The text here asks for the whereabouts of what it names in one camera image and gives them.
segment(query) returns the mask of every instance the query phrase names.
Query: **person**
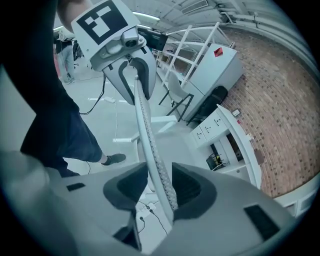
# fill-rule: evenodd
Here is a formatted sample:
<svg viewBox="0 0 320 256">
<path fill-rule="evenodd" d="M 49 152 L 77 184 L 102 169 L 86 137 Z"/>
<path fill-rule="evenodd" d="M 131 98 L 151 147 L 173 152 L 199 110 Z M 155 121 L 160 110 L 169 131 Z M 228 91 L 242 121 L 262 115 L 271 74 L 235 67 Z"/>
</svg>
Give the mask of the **person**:
<svg viewBox="0 0 320 256">
<path fill-rule="evenodd" d="M 52 45 L 56 10 L 62 23 L 71 30 L 71 21 L 91 5 L 90 1 L 34 0 L 19 5 L 15 15 L 28 20 L 28 26 L 19 27 L 19 43 L 6 41 L 6 51 L 1 55 L 12 83 L 36 113 L 20 151 L 37 158 L 45 167 L 57 169 L 62 177 L 79 175 L 68 169 L 64 158 L 104 166 L 124 161 L 124 154 L 107 156 L 102 152 L 55 69 Z M 17 31 L 11 24 L 5 31 L 8 38 L 13 38 Z M 17 68 L 17 59 L 22 68 Z"/>
<path fill-rule="evenodd" d="M 74 52 L 72 41 L 61 41 L 59 34 L 54 36 L 55 52 L 58 57 L 58 65 L 61 74 L 61 78 L 64 84 L 70 84 L 75 82 L 74 72 Z"/>
</svg>

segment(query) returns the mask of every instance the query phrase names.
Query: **shelf unit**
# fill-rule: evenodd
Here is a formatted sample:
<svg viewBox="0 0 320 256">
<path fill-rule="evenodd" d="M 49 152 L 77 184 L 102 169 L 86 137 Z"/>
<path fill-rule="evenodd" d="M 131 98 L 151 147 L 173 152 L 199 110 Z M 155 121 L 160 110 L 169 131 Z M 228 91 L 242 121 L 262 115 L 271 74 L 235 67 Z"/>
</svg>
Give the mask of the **shelf unit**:
<svg viewBox="0 0 320 256">
<path fill-rule="evenodd" d="M 170 37 L 168 38 L 166 45 L 172 46 L 173 48 L 176 48 L 176 50 L 174 53 L 168 51 L 158 51 L 156 58 L 157 73 L 162 80 L 162 86 L 168 87 L 169 74 L 170 72 L 174 72 L 181 81 L 181 86 L 184 87 L 184 85 L 188 82 L 193 69 L 198 66 L 201 56 L 208 50 L 209 44 L 215 43 L 215 41 L 218 40 L 219 43 L 223 41 L 224 45 L 227 45 L 228 47 L 231 45 L 225 33 L 223 33 L 223 31 L 219 28 L 219 25 L 219 22 L 217 22 L 215 26 L 193 27 L 192 25 L 189 25 L 186 29 L 166 33 L 166 35 Z M 206 34 L 206 39 L 203 40 L 203 38 L 197 35 L 196 32 L 201 32 L 202 34 L 208 33 L 208 35 Z M 188 38 L 189 35 L 196 36 L 198 38 L 197 40 L 200 41 L 191 41 L 192 38 Z M 185 47 L 189 48 L 195 53 L 195 56 L 192 60 L 179 56 L 180 50 L 184 49 Z M 164 62 L 162 61 L 163 56 L 170 56 L 172 59 L 170 61 L 168 59 L 167 62 Z M 181 74 L 176 71 L 176 60 L 180 60 L 188 64 L 186 73 Z"/>
</svg>

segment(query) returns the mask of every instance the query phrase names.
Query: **shoe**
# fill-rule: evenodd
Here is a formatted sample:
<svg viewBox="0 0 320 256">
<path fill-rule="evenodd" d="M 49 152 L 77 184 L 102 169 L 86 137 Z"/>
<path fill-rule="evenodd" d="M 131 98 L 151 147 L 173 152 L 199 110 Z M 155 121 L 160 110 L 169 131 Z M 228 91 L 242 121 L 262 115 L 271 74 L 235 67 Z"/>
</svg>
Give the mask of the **shoe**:
<svg viewBox="0 0 320 256">
<path fill-rule="evenodd" d="M 109 166 L 112 164 L 118 164 L 126 160 L 125 154 L 113 154 L 113 155 L 107 155 L 108 160 L 104 163 L 101 163 L 103 166 Z"/>
</svg>

